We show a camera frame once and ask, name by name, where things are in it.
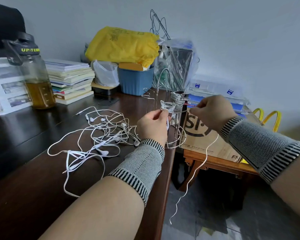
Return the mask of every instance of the sf logo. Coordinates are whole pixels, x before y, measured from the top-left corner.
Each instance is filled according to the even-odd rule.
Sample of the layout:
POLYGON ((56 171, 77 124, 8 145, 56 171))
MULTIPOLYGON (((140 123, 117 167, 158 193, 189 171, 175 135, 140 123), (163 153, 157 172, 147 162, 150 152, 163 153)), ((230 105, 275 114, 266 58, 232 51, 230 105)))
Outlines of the sf logo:
MULTIPOLYGON (((188 116, 188 118, 187 118, 187 123, 189 123, 190 125, 187 125, 187 123, 186 123, 185 126, 184 126, 185 128, 192 129, 192 128, 194 127, 194 130, 197 131, 198 128, 199 128, 199 125, 200 125, 200 126, 204 126, 204 123, 200 123, 201 121, 200 121, 199 118, 197 118, 197 121, 196 121, 195 124, 190 120, 190 118, 193 118, 193 119, 194 119, 195 116, 192 115, 192 114, 189 114, 189 116, 188 116)), ((210 132, 211 132, 211 129, 209 129, 209 128, 204 132, 204 135, 203 135, 203 134, 191 133, 191 132, 189 132, 189 131, 187 131, 187 130, 185 129, 185 133, 186 133, 187 135, 189 135, 189 136, 195 136, 195 137, 203 137, 203 136, 208 135, 210 132)))

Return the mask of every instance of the white wall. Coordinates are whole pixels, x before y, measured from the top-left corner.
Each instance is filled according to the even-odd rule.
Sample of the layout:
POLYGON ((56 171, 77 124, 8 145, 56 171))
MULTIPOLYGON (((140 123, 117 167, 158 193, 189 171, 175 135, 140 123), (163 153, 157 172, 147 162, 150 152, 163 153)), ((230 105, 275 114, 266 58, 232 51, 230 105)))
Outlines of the white wall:
POLYGON ((198 73, 250 84, 251 109, 300 126, 300 0, 0 0, 23 14, 44 58, 79 60, 104 26, 149 31, 150 9, 171 37, 189 37, 198 73))

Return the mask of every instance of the cardboard box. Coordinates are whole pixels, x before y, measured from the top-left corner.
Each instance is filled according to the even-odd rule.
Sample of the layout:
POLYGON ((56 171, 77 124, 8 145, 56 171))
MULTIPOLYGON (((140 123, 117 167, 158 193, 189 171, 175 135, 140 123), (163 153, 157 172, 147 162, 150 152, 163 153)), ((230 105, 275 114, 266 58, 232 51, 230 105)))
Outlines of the cardboard box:
MULTIPOLYGON (((253 113, 247 114, 246 117, 250 122, 260 125, 260 121, 253 113)), ((181 148, 203 154, 206 154, 207 146, 216 139, 218 134, 216 131, 209 129, 198 117, 189 112, 187 112, 185 117, 183 128, 187 138, 184 144, 181 145, 181 148)), ((226 143, 221 136, 208 148, 208 155, 232 162, 239 162, 241 160, 240 154, 226 143)))

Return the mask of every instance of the hand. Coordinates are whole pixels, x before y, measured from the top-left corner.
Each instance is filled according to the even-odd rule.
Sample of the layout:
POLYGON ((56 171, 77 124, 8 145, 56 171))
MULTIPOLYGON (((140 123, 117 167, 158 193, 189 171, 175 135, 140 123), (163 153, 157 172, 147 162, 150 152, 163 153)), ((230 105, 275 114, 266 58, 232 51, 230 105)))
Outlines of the hand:
POLYGON ((139 138, 150 138, 159 142, 163 147, 168 138, 167 118, 169 112, 165 110, 155 110, 147 113, 136 124, 139 138))
POLYGON ((197 116, 208 128, 220 132, 222 127, 237 114, 223 96, 206 97, 190 113, 197 116))

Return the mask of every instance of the clear plastic bag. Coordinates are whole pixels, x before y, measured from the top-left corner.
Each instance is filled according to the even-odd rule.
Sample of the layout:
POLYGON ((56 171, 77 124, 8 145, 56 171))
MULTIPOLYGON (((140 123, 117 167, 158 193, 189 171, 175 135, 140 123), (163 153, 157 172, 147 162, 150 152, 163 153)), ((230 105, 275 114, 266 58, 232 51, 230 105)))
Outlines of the clear plastic bag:
POLYGON ((105 87, 116 87, 119 85, 118 64, 109 61, 95 60, 91 63, 97 78, 97 83, 105 87))
POLYGON ((168 74, 161 75, 159 87, 166 87, 171 91, 187 90, 190 80, 195 75, 199 67, 199 57, 191 40, 170 39, 159 42, 162 46, 159 56, 154 61, 153 87, 157 87, 158 78, 164 68, 170 71, 170 86, 168 74))

